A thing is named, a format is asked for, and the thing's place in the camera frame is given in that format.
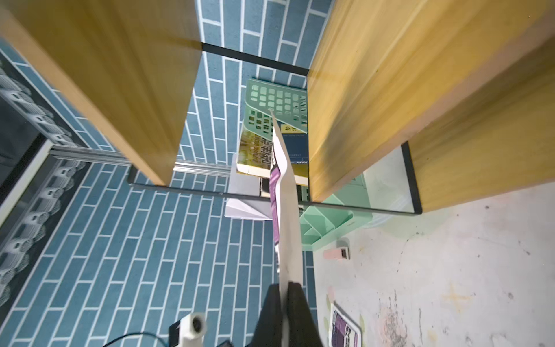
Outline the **small pink eraser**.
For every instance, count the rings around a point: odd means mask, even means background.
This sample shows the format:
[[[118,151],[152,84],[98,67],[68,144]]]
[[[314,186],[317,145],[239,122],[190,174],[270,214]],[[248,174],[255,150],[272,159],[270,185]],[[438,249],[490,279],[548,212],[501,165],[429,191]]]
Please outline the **small pink eraser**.
[[[323,257],[326,260],[349,260],[350,252],[348,247],[336,247],[333,249],[325,250]]]

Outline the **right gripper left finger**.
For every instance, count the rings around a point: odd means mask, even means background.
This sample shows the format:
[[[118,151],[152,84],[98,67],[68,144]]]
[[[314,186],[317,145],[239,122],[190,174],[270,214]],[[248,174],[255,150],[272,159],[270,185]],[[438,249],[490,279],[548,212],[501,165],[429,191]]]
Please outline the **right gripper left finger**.
[[[283,313],[278,284],[269,286],[249,346],[279,347],[282,345]]]

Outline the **purple coffee bag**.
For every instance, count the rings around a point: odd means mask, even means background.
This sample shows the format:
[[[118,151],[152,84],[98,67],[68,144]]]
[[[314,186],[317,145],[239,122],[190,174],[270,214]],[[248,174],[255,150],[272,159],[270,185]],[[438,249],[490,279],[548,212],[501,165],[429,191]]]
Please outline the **purple coffee bag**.
[[[336,305],[331,304],[328,346],[330,347],[362,347],[361,328]]]
[[[276,167],[271,172],[270,188],[275,193],[279,229],[280,299],[287,302],[288,284],[303,283],[303,251],[299,221],[296,179],[277,119],[273,117],[273,151]]]

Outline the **floral table mat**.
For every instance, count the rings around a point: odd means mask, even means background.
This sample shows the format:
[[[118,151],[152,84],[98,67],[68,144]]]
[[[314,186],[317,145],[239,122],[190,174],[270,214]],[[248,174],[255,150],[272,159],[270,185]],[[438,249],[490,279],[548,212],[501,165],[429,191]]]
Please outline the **floral table mat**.
[[[553,346],[554,185],[522,189],[343,238],[313,254],[317,326],[336,304],[365,346]]]

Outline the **white paper stack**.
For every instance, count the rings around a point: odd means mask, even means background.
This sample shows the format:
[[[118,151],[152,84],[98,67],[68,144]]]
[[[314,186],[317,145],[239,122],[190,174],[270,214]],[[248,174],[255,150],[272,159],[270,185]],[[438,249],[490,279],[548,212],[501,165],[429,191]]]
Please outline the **white paper stack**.
[[[262,198],[260,193],[261,182],[262,180],[257,176],[238,172],[237,154],[234,154],[227,193],[246,195],[248,198],[228,198],[224,209],[225,217],[252,221],[271,221],[270,199],[265,198],[266,201],[252,199],[252,197]]]

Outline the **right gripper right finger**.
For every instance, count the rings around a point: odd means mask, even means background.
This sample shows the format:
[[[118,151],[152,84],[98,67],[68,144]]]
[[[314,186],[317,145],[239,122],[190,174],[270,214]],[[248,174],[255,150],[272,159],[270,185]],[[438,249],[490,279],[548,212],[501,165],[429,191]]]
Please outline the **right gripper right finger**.
[[[290,282],[287,294],[289,346],[323,347],[300,283]]]

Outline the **green file organizer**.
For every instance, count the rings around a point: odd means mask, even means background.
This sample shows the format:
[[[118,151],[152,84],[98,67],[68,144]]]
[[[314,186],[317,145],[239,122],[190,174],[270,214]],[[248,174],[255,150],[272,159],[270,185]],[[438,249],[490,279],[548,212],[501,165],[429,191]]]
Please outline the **green file organizer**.
[[[269,178],[272,168],[273,125],[278,124],[292,163],[301,201],[310,200],[307,92],[250,79],[245,91],[243,129],[238,148],[238,172]],[[362,176],[357,176],[325,201],[329,208],[302,207],[303,246],[316,250],[372,221]]]

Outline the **wooden three-tier shelf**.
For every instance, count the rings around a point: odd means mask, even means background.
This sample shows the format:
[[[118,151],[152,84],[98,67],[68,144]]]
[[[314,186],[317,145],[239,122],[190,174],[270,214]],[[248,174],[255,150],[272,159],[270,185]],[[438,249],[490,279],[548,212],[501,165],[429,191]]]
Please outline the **wooden three-tier shelf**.
[[[3,1],[1,37],[158,186],[238,150],[251,77],[307,89],[318,202],[404,144],[425,211],[554,182],[553,1]]]

